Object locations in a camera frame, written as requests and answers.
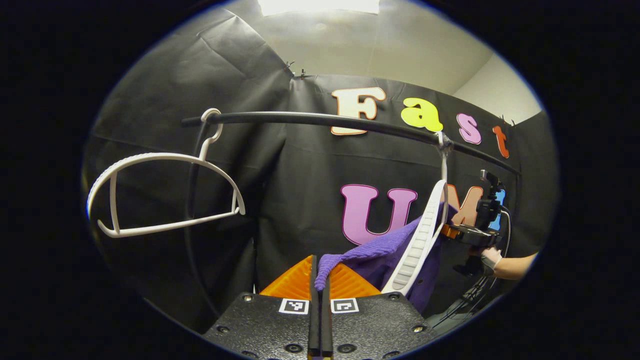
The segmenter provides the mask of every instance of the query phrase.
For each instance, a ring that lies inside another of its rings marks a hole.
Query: white wall
[[[510,65],[493,54],[453,96],[516,124],[542,110],[536,96]]]

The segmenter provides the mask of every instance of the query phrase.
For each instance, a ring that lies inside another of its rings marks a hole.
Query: purple garment
[[[438,216],[442,212],[442,202],[438,209]],[[449,205],[447,212],[447,224],[453,225],[451,218],[457,214],[457,211]],[[338,263],[344,263],[356,273],[369,281],[378,290],[382,290],[384,285],[393,274],[394,270],[404,250],[409,245],[411,237],[415,232],[420,218],[406,224],[405,226],[381,235],[372,241],[353,248],[344,254],[327,254],[324,255],[319,262],[318,273],[316,277],[316,290],[324,289],[326,278]],[[438,270],[440,269],[440,243],[443,235],[439,235],[424,260],[424,264],[416,277],[415,283],[407,293],[407,300],[419,311],[423,312],[429,298],[433,293]]]

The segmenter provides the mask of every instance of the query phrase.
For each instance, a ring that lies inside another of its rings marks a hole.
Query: white plastic hanger
[[[218,111],[217,109],[208,109],[207,111],[205,111],[202,114],[202,117],[201,117],[202,121],[205,122],[207,117],[209,117],[209,115],[213,114],[213,113],[220,114],[220,111]],[[196,158],[194,156],[184,155],[184,154],[174,154],[172,152],[150,152],[150,153],[146,153],[146,154],[139,154],[139,155],[130,156],[128,158],[122,159],[122,160],[114,163],[113,165],[108,167],[98,177],[98,179],[96,179],[96,181],[93,183],[93,186],[91,187],[91,190],[89,191],[89,197],[87,198],[87,201],[86,201],[86,213],[87,213],[87,216],[89,217],[89,219],[91,219],[91,206],[93,204],[93,199],[95,198],[95,194],[97,193],[98,189],[104,183],[106,183],[106,181],[109,180],[109,179],[111,180],[111,182],[110,182],[110,187],[111,188],[110,188],[110,191],[109,191],[109,200],[110,200],[110,205],[111,205],[111,220],[113,221],[113,230],[107,228],[102,223],[102,221],[100,221],[100,220],[98,220],[98,226],[100,227],[100,229],[102,229],[102,231],[104,231],[105,234],[107,234],[108,236],[110,236],[112,238],[126,238],[126,237],[129,237],[129,236],[137,236],[137,235],[159,233],[161,231],[179,229],[181,227],[191,226],[191,225],[195,225],[195,224],[201,224],[203,222],[208,222],[208,221],[211,221],[211,220],[217,220],[217,219],[221,219],[221,218],[225,218],[225,217],[230,217],[230,216],[236,215],[238,213],[240,213],[241,215],[244,215],[245,214],[244,201],[242,199],[242,195],[240,194],[240,190],[238,189],[236,183],[233,181],[233,179],[231,179],[231,177],[229,175],[227,175],[226,172],[222,171],[222,169],[220,169],[216,165],[213,165],[212,163],[209,163],[208,161],[205,160],[206,157],[207,157],[207,150],[209,148],[209,145],[214,143],[220,137],[221,133],[222,133],[222,124],[218,124],[218,130],[216,131],[215,135],[213,135],[212,137],[206,139],[202,143],[202,147],[200,148],[200,157],[199,158]],[[213,216],[209,216],[209,217],[203,217],[203,218],[180,221],[180,222],[174,222],[174,223],[171,223],[171,224],[146,226],[146,227],[137,227],[137,228],[134,228],[134,229],[121,229],[120,226],[118,225],[118,212],[116,210],[116,177],[118,175],[118,171],[122,170],[123,168],[130,167],[133,164],[143,163],[143,162],[152,161],[152,160],[186,161],[188,163],[194,163],[194,164],[198,164],[198,165],[204,166],[206,168],[209,168],[209,169],[219,173],[234,188],[234,194],[233,194],[233,198],[231,200],[231,211],[228,212],[228,213],[224,213],[224,214],[213,215]]]
[[[382,293],[394,291],[401,292],[404,296],[409,292],[415,278],[418,276],[424,260],[429,255],[444,224],[447,223],[447,210],[449,210],[449,190],[447,189],[447,157],[451,151],[452,142],[441,131],[438,135],[438,151],[442,157],[442,179],[439,180],[431,191],[427,206],[420,218],[418,226],[411,237],[411,241],[406,247],[404,254],[398,261],[396,269],[389,277],[389,280],[382,288]],[[444,191],[444,203],[442,204],[442,219],[436,229],[436,217],[438,216],[438,205],[440,197]]]

